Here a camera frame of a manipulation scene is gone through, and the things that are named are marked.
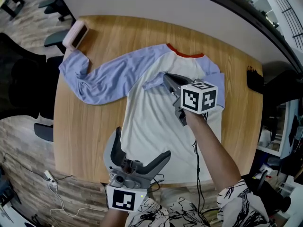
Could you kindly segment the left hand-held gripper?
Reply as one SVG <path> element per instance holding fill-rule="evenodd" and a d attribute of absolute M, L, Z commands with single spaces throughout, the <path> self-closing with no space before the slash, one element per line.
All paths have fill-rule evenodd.
<path fill-rule="evenodd" d="M 128 160 L 126 153 L 121 149 L 121 127 L 117 127 L 109 137 L 103 154 L 104 164 L 109 170 L 107 185 L 109 208 L 137 211 L 147 195 L 151 180 L 169 162 L 170 157 L 171 151 L 168 150 L 147 166 L 143 166 L 138 160 Z M 142 175 L 137 174 L 137 167 L 142 167 Z"/>

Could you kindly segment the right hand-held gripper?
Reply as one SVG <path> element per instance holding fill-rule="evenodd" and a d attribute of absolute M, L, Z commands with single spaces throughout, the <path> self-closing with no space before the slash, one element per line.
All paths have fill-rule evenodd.
<path fill-rule="evenodd" d="M 193 81 L 188 77 L 165 73 L 163 82 L 176 96 L 173 103 L 175 115 L 182 126 L 187 125 L 185 110 L 204 114 L 213 110 L 217 103 L 218 87 L 205 81 Z"/>

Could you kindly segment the white shirt with blue sleeves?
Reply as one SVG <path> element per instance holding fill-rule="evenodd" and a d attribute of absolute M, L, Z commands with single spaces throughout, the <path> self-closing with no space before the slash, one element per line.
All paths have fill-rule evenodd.
<path fill-rule="evenodd" d="M 90 105 L 103 105 L 126 97 L 121 148 L 128 159 L 150 163 L 170 150 L 171 158 L 161 170 L 165 183 L 209 180 L 200 154 L 193 151 L 195 137 L 175 116 L 175 97 L 163 84 L 163 74 L 202 79 L 218 87 L 218 102 L 207 116 L 217 138 L 222 135 L 225 107 L 224 74 L 206 55 L 183 55 L 170 44 L 145 47 L 121 55 L 88 71 L 89 59 L 75 50 L 59 69 L 75 95 Z"/>

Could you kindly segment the person's right forearm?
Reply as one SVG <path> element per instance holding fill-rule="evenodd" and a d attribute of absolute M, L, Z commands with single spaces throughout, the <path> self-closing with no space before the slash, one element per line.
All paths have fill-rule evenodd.
<path fill-rule="evenodd" d="M 185 111 L 207 169 L 218 191 L 234 186 L 241 180 L 237 165 L 219 142 L 203 116 Z"/>

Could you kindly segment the person's left forearm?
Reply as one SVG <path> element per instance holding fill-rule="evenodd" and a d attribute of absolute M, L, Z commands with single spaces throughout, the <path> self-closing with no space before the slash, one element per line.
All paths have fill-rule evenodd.
<path fill-rule="evenodd" d="M 109 209 L 104 216 L 101 227 L 125 227 L 128 212 Z"/>

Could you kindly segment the white desk partition black rim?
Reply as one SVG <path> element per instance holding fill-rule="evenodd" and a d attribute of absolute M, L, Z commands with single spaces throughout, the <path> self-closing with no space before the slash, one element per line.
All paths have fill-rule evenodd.
<path fill-rule="evenodd" d="M 217 38 L 266 65 L 281 61 L 303 73 L 294 50 L 270 22 L 244 0 L 63 0 L 73 17 L 141 17 Z"/>

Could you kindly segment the black pouch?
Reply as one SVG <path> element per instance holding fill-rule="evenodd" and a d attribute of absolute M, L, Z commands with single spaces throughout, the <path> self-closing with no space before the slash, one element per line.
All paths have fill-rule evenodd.
<path fill-rule="evenodd" d="M 247 86 L 249 89 L 263 94 L 264 78 L 251 66 L 247 67 Z"/>

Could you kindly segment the white power strip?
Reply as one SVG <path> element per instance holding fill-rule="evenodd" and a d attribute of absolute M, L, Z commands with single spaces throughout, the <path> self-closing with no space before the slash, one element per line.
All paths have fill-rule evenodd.
<path fill-rule="evenodd" d="M 56 181 L 56 179 L 54 178 L 54 176 L 51 174 L 51 172 L 49 170 L 45 170 L 44 174 L 50 185 L 52 185 L 52 186 L 58 185 L 58 182 Z"/>

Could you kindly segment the black stair railing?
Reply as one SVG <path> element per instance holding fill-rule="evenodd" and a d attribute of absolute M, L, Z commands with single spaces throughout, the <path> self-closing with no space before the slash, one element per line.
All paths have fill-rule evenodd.
<path fill-rule="evenodd" d="M 290 27 L 292 38 L 298 49 L 303 50 L 303 26 L 288 0 L 275 0 Z"/>

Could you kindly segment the black mesh office chair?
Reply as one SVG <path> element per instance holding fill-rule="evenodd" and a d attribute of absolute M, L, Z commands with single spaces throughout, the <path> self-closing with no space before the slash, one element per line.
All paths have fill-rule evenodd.
<path fill-rule="evenodd" d="M 0 33 L 0 120 L 39 116 L 53 120 L 63 56 L 30 52 Z"/>

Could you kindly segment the black office chair with headrest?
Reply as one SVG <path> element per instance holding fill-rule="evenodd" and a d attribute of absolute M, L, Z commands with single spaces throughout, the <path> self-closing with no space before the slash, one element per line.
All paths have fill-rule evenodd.
<path fill-rule="evenodd" d="M 58 20 L 63 22 L 67 16 L 71 16 L 71 13 L 63 0 L 44 0 L 39 3 L 38 8 L 45 8 L 44 13 L 46 15 L 58 13 L 60 16 Z"/>

